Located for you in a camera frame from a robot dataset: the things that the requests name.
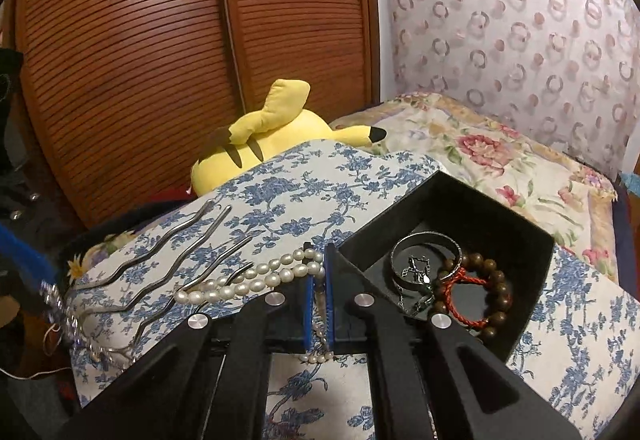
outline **sheer curtain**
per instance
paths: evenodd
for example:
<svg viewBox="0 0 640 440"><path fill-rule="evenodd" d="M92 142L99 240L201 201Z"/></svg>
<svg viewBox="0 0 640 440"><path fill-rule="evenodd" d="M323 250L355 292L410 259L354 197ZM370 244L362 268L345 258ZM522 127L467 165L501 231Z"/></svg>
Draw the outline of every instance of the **sheer curtain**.
<svg viewBox="0 0 640 440"><path fill-rule="evenodd" d="M604 173L638 115L633 0L389 0L398 91L444 93Z"/></svg>

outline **bed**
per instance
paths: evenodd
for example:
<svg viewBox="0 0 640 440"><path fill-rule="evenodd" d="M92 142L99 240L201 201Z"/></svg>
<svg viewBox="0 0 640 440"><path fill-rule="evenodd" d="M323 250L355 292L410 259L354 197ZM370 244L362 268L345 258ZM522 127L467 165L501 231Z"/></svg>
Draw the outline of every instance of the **bed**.
<svg viewBox="0 0 640 440"><path fill-rule="evenodd" d="M370 152L412 151L439 160L638 296L626 193L605 175L438 93L401 95L331 126L361 124L387 132Z"/></svg>

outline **black tray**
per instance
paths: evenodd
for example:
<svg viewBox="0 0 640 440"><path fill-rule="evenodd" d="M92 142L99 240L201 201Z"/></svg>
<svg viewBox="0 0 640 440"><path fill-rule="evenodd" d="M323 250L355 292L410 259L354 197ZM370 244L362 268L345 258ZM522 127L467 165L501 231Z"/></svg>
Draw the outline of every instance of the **black tray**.
<svg viewBox="0 0 640 440"><path fill-rule="evenodd" d="M398 295L389 278L389 252L402 237L416 231L444 233L459 243L466 253L481 253L496 261L504 272L513 295L506 323L486 346L506 361L529 322L533 307L545 283L554 239L527 219L443 172L436 172L420 186L366 226L349 237L338 249L344 260L364 273L386 297ZM411 247L406 256L426 256L431 278L448 254L439 248ZM458 311L469 319L481 319L487 308L487 293L477 285L456 284L452 290ZM415 299L405 296L405 308ZM334 323L335 341L348 340L354 330Z"/></svg>

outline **blue floral fabric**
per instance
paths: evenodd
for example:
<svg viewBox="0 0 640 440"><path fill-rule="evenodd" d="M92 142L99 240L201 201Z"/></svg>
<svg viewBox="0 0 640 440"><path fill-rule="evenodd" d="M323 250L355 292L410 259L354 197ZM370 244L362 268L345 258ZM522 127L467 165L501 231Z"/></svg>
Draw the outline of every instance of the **blue floral fabric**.
<svg viewBox="0 0 640 440"><path fill-rule="evenodd" d="M90 317L101 344L129 343L137 327L171 298L173 291L201 273L241 237L252 241L212 276L234 271L243 261L267 262L290 253L304 241L318 248L340 243L442 167L429 157L399 152L375 157L334 141L312 141L290 149L188 204L111 255L81 282L111 274L123 261L147 251L176 223L190 218L212 199L232 205L228 220L184 260L173 279L124 314ZM78 293L76 308L121 305L169 265L215 220L212 209L197 224L174 236L152 258L103 289ZM212 317L238 311L245 296L209 305ZM594 438L622 404L640 371L639 304L596 270L556 249L545 288L531 321L508 360L544 399L574 423L585 439ZM174 306L143 334L138 355L148 351L192 306ZM83 405L100 393L115 373L95 368L85 353L73 354ZM367 359L339 356L322 365L274 355L265 410L265 439L373 440Z"/></svg>

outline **wooden slatted door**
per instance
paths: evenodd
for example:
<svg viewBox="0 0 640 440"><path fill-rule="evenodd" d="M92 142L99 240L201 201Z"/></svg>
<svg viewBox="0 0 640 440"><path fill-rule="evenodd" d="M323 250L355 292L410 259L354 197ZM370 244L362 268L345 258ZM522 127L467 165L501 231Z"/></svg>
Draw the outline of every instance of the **wooden slatted door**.
<svg viewBox="0 0 640 440"><path fill-rule="evenodd" d="M218 0L18 0L22 89L88 226L187 185L205 136L241 114Z"/></svg>
<svg viewBox="0 0 640 440"><path fill-rule="evenodd" d="M367 0L228 0L228 4L248 108L259 109L279 77L308 81L311 93L306 107L326 121L360 110L377 97L371 86Z"/></svg>

